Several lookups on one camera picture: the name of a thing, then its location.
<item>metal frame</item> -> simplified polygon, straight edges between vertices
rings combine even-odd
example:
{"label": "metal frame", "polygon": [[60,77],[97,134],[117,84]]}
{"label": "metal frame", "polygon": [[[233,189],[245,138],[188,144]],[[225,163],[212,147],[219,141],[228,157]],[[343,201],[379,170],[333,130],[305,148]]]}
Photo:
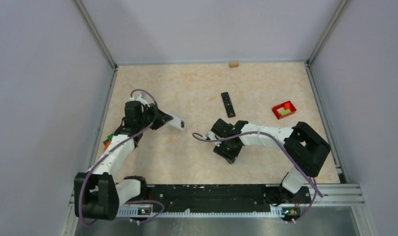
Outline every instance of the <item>metal frame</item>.
{"label": "metal frame", "polygon": [[[89,31],[91,32],[94,40],[96,41],[99,49],[103,53],[104,57],[107,59],[108,63],[114,69],[114,74],[111,79],[111,84],[109,87],[108,95],[107,95],[107,98],[106,98],[106,101],[104,104],[104,110],[102,113],[98,132],[96,135],[94,149],[90,156],[90,164],[89,165],[91,166],[95,162],[97,149],[98,149],[97,147],[99,145],[100,138],[102,135],[102,130],[103,130],[103,126],[105,123],[106,114],[108,111],[109,103],[110,103],[111,96],[112,96],[112,91],[113,91],[116,76],[117,76],[118,66],[114,62],[110,52],[108,51],[104,41],[102,40],[102,37],[100,36],[98,30],[96,29],[93,21],[90,18],[88,12],[86,11],[86,8],[83,5],[82,1],[81,0],[73,0],[73,2],[75,3],[76,8],[79,10],[84,21],[86,22],[86,25],[87,25]],[[347,184],[346,178],[344,176],[344,174],[346,173],[345,165],[343,164],[343,162],[340,158],[341,152],[340,152],[340,149],[338,148],[339,146],[336,143],[335,134],[333,132],[333,128],[332,128],[330,119],[328,117],[326,106],[323,103],[322,94],[320,92],[319,85],[316,81],[316,78],[313,74],[313,68],[312,68],[313,62],[316,60],[320,50],[322,49],[325,42],[329,38],[331,32],[335,28],[335,26],[338,22],[338,19],[340,18],[341,14],[347,8],[347,6],[350,2],[351,2],[350,0],[342,0],[340,2],[330,23],[328,24],[322,37],[320,38],[317,46],[315,47],[314,51],[312,52],[310,58],[305,63],[305,68],[306,68],[306,71],[307,71],[307,74],[309,77],[309,81],[310,81],[310,84],[311,84],[311,87],[313,90],[316,104],[319,109],[319,113],[320,113],[322,123],[325,128],[325,132],[326,132],[328,141],[331,144],[332,154],[333,154],[334,161],[335,161],[336,167],[337,167],[337,171],[339,173],[340,180],[341,180],[341,184],[318,184],[317,187],[322,191],[322,193],[324,193],[324,198],[317,198],[313,207],[341,207],[341,206],[348,207],[349,206],[352,208],[360,236],[367,236],[367,235],[375,236],[376,235],[375,227],[373,226],[370,216],[368,214],[360,186],[358,184]],[[314,190],[309,185],[308,185],[308,187],[310,188],[310,193],[313,196]],[[277,208],[274,209],[273,210],[274,212],[272,212],[271,214],[256,214],[256,215],[253,215],[252,217],[273,217],[276,215],[276,213],[278,213],[277,210],[278,210]],[[194,215],[189,212],[186,212],[185,214],[181,214],[181,215],[180,214],[166,214],[166,215],[163,215],[162,217],[169,218],[169,217],[204,217],[204,216],[206,216],[206,215],[200,215],[200,214]],[[64,221],[64,225],[63,225],[62,235],[63,236],[73,235],[75,233],[77,225],[78,225],[78,218],[74,214],[74,193],[72,193],[72,196],[71,196],[71,199],[69,202],[69,206],[67,209],[66,218]]]}
{"label": "metal frame", "polygon": [[83,5],[82,0],[73,0],[73,2],[75,3],[77,10],[81,14],[84,22],[86,23],[88,30],[92,34],[93,39],[95,40],[96,44],[98,45],[105,59],[108,61],[108,63],[113,69],[116,69],[117,65],[114,62],[114,59],[112,58],[111,53],[109,52],[107,46],[105,45],[104,40],[102,39],[101,35],[96,29],[95,24],[90,18],[89,13],[87,12],[85,6]]}
{"label": "metal frame", "polygon": [[325,42],[328,40],[329,36],[331,35],[332,31],[334,30],[339,18],[341,17],[342,13],[348,7],[348,4],[351,0],[341,0],[338,8],[336,9],[334,16],[332,17],[331,21],[329,22],[328,26],[326,27],[325,31],[323,32],[320,40],[318,41],[315,49],[313,50],[311,56],[308,59],[308,64],[312,65],[313,62],[316,60],[317,55],[319,54],[320,50],[322,49]]}

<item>gray wall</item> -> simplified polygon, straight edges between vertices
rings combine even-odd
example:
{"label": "gray wall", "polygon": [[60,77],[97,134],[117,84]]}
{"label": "gray wall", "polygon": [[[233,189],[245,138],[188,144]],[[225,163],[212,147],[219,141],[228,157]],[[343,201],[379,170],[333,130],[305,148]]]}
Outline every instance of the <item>gray wall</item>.
{"label": "gray wall", "polygon": [[0,0],[0,235],[59,235],[112,69],[72,0]]}
{"label": "gray wall", "polygon": [[398,235],[398,0],[352,1],[314,65],[380,235]]}
{"label": "gray wall", "polygon": [[83,0],[117,63],[305,60],[340,0]]}

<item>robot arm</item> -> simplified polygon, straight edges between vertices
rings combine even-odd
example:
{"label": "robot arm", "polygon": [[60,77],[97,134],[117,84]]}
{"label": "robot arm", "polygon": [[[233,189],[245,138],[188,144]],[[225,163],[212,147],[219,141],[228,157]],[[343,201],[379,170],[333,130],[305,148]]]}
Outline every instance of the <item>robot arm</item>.
{"label": "robot arm", "polygon": [[[281,186],[292,194],[301,188],[307,177],[318,176],[331,150],[329,144],[304,122],[298,122],[294,127],[281,128],[255,125],[243,120],[232,125],[219,119],[205,138],[210,141],[221,140],[214,142],[214,152],[230,164],[234,163],[241,148],[247,145],[262,145],[286,151],[294,166],[284,177]],[[306,178],[296,169],[296,165]]]}
{"label": "robot arm", "polygon": [[[125,103],[125,117],[114,132],[100,160],[86,173],[78,173],[75,176],[75,215],[77,217],[79,217],[81,194],[83,194],[83,217],[107,220],[115,218],[120,205],[140,194],[142,182],[139,177],[125,178],[119,184],[116,184],[114,180],[126,157],[137,148],[142,132],[148,128],[156,130],[166,123],[180,130],[186,129],[185,121],[162,112],[154,103],[148,104],[143,93],[138,97],[131,97],[130,101]],[[84,186],[84,192],[81,193],[88,172],[91,174]]]}

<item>cable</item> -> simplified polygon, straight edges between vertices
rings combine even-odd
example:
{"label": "cable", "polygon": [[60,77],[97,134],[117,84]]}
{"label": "cable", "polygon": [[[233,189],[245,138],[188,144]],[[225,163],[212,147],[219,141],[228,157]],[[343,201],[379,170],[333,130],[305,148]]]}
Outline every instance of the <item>cable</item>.
{"label": "cable", "polygon": [[311,185],[311,187],[315,190],[315,192],[317,192],[319,194],[319,196],[321,198],[323,198],[323,194],[319,191],[316,184],[313,183],[311,181],[311,179],[306,176],[305,172],[303,172],[303,170],[299,167],[299,165],[293,160],[293,158],[291,158],[290,154],[283,147],[283,145],[273,135],[271,135],[269,133],[260,132],[260,131],[249,131],[249,132],[244,132],[241,134],[236,134],[236,135],[233,135],[233,136],[230,136],[227,138],[222,138],[222,139],[217,139],[217,140],[207,140],[203,135],[201,135],[199,133],[192,133],[192,136],[201,142],[216,143],[216,142],[222,142],[222,141],[226,141],[226,140],[230,140],[230,139],[235,139],[235,138],[238,138],[238,137],[241,137],[244,135],[248,135],[248,134],[262,134],[262,135],[265,135],[265,136],[269,137],[270,139],[272,139],[277,144],[277,146],[279,146],[280,150],[283,151],[283,153],[287,156],[287,158],[292,162],[293,166],[300,172],[300,174],[303,175],[305,180]]}
{"label": "cable", "polygon": [[311,203],[309,204],[308,208],[306,208],[306,210],[303,212],[303,214],[301,214],[299,216],[299,218],[294,220],[294,223],[297,223],[298,221],[300,221],[302,219],[302,217],[304,217],[308,213],[309,209],[312,207],[313,203],[315,202],[315,198],[316,198],[316,191],[315,191],[315,194],[313,195],[313,199],[312,199]]}
{"label": "cable", "polygon": [[[135,89],[135,90],[133,90],[133,91],[131,92],[131,96],[132,96],[133,93],[136,92],[136,91],[144,92],[144,93],[146,93],[148,96],[150,96],[151,99],[153,100],[154,104],[156,105],[156,108],[158,109],[156,99],[154,99],[154,97],[153,97],[149,92],[147,92],[147,91],[145,91],[145,90],[143,90],[143,89]],[[153,123],[154,123],[154,121],[156,120],[156,118],[157,118],[157,116],[155,116],[155,117],[153,118],[153,121],[152,121],[146,128],[142,129],[140,132],[138,132],[138,133],[134,134],[133,136],[131,136],[131,137],[129,137],[129,138],[123,140],[122,142],[118,143],[118,144],[117,144],[115,147],[113,147],[109,152],[115,151],[117,148],[119,148],[120,146],[122,146],[124,143],[130,141],[131,139],[133,139],[133,138],[139,136],[140,134],[142,134],[143,132],[145,132],[146,130],[148,130],[148,129],[153,125]],[[105,153],[105,155],[104,155],[101,159],[99,159],[99,161],[97,161],[97,162],[95,163],[95,165],[93,165],[93,167],[92,167],[92,168],[88,171],[88,173],[86,174],[86,177],[85,177],[85,179],[84,179],[84,181],[83,181],[83,184],[82,184],[82,187],[81,187],[81,191],[80,191],[80,194],[79,194],[79,202],[78,202],[79,221],[81,222],[82,225],[84,225],[84,226],[86,226],[86,227],[91,226],[93,223],[96,222],[96,220],[94,220],[94,221],[92,221],[92,222],[90,222],[90,223],[86,223],[86,222],[84,221],[83,214],[82,214],[82,202],[83,202],[83,195],[84,195],[84,193],[85,193],[85,187],[86,187],[87,181],[89,180],[90,175],[96,170],[96,168],[97,168],[108,156],[109,156],[109,154],[108,154],[108,153]]]}

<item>red box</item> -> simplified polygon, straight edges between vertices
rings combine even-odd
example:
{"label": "red box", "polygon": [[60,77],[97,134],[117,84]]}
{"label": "red box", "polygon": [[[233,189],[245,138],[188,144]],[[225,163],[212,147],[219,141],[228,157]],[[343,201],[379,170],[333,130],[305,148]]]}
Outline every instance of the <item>red box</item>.
{"label": "red box", "polygon": [[[280,115],[280,112],[278,111],[278,109],[283,108],[286,110],[287,103],[290,105],[290,113],[282,116],[282,115]],[[280,105],[273,107],[272,111],[276,115],[277,119],[283,119],[285,117],[288,117],[289,115],[294,114],[296,112],[296,108],[293,106],[293,103],[291,103],[290,101],[287,101],[287,102],[284,102]]]}

